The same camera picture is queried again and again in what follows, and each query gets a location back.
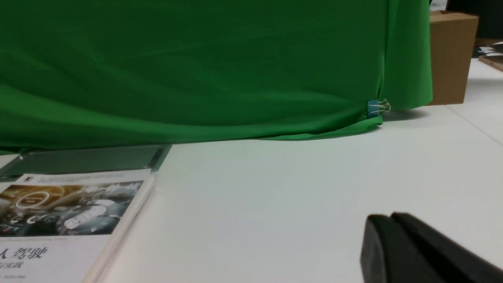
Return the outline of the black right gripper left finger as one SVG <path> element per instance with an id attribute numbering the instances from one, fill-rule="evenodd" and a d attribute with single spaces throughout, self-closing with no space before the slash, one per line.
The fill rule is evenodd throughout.
<path id="1" fill-rule="evenodd" d="M 360 254 L 365 283 L 443 283 L 404 229 L 385 215 L 369 215 Z"/>

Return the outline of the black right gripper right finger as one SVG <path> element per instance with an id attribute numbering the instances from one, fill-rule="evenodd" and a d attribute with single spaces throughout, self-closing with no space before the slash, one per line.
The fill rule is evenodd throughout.
<path id="1" fill-rule="evenodd" d="M 464 246 L 409 213 L 392 213 L 426 263 L 444 283 L 501 283 L 501 268 L 477 256 Z"/>

